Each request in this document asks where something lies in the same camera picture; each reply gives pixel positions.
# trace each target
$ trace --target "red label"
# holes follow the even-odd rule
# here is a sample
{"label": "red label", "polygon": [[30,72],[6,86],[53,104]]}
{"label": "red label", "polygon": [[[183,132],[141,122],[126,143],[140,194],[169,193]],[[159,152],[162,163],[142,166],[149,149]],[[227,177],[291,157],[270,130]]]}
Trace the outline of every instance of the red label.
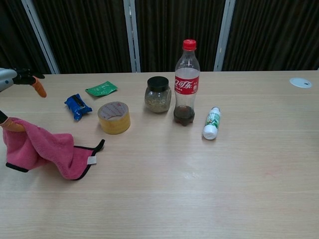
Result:
{"label": "red label", "polygon": [[199,76],[194,79],[182,79],[175,76],[175,91],[182,95],[195,94],[198,89]]}

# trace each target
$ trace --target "coca-cola bottle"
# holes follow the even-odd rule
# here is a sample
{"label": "coca-cola bottle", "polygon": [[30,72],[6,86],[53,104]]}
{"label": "coca-cola bottle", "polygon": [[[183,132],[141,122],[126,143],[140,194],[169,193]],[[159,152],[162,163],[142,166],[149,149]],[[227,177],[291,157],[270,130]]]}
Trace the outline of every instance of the coca-cola bottle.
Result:
{"label": "coca-cola bottle", "polygon": [[198,90],[199,63],[195,57],[196,41],[184,40],[183,55],[175,67],[175,96],[174,120],[187,126],[195,117],[194,101]]}

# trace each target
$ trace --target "red bottle cap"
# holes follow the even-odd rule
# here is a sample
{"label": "red bottle cap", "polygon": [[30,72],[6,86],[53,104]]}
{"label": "red bottle cap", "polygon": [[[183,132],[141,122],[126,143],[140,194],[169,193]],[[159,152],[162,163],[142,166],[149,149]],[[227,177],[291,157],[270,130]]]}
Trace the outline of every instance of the red bottle cap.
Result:
{"label": "red bottle cap", "polygon": [[183,41],[183,50],[194,51],[196,50],[196,41],[193,39],[186,39]]}

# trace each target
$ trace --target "black curtain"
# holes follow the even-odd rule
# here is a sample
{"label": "black curtain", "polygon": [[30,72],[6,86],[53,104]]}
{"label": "black curtain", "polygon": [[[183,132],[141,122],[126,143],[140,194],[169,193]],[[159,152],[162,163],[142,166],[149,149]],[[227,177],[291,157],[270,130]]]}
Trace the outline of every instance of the black curtain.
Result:
{"label": "black curtain", "polygon": [[318,0],[236,0],[223,71],[318,67]]}
{"label": "black curtain", "polygon": [[51,73],[21,0],[0,0],[0,68]]}
{"label": "black curtain", "polygon": [[174,71],[182,42],[197,41],[201,71],[215,63],[225,0],[135,0],[141,70]]}
{"label": "black curtain", "polygon": [[122,0],[33,0],[61,73],[130,72]]}

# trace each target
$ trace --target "packing tape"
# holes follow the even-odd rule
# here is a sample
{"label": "packing tape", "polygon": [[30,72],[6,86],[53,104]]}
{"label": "packing tape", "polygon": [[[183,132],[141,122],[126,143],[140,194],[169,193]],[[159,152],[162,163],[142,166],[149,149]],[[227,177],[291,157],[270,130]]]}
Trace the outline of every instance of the packing tape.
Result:
{"label": "packing tape", "polygon": [[130,125],[129,107],[122,102],[110,102],[98,110],[101,127],[105,133],[120,134]]}

